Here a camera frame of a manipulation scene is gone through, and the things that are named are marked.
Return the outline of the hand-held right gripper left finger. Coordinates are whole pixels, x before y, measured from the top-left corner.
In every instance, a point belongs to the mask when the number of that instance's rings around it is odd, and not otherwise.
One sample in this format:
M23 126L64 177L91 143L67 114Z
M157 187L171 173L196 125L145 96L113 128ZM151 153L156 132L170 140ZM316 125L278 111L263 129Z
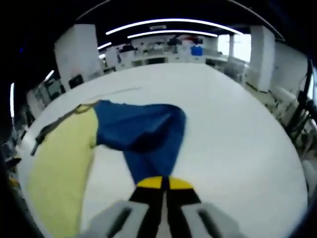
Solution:
M97 214L85 238L155 238L161 224L162 177L140 181L128 200L120 200Z

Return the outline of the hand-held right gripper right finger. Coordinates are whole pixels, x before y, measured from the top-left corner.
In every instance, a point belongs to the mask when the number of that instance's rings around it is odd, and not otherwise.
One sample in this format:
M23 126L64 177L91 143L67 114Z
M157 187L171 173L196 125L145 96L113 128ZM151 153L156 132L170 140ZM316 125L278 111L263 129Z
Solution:
M169 177L167 222L173 238L244 238L239 224L212 203L202 202L187 181Z

